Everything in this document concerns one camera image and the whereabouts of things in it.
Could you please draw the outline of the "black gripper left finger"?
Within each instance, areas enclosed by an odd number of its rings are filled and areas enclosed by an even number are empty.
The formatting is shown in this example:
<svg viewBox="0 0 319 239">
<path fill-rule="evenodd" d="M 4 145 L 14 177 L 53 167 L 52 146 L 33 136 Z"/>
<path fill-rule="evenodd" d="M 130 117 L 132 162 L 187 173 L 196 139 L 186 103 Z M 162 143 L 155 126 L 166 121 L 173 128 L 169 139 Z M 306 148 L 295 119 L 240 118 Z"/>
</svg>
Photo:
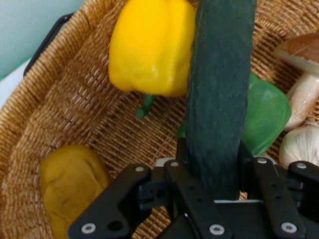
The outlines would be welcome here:
<svg viewBox="0 0 319 239">
<path fill-rule="evenodd" d="M 174 158 L 153 169 L 134 164 L 85 209 L 67 231 L 70 239 L 129 239 L 155 208 L 165 208 L 171 223 L 162 239 L 230 239 L 232 230 L 203 186 L 187 169 L 184 138 Z"/>
</svg>

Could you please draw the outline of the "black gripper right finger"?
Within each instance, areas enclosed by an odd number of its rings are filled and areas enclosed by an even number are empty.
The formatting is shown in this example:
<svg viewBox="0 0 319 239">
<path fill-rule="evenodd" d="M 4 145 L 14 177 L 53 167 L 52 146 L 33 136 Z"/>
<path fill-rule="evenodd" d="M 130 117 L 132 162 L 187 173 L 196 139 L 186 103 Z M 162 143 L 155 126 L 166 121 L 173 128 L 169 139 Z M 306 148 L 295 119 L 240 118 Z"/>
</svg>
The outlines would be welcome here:
<svg viewBox="0 0 319 239">
<path fill-rule="evenodd" d="M 297 161 L 288 169 L 270 158 L 254 157 L 239 146 L 241 191 L 262 200 L 272 238 L 319 237 L 319 168 Z"/>
</svg>

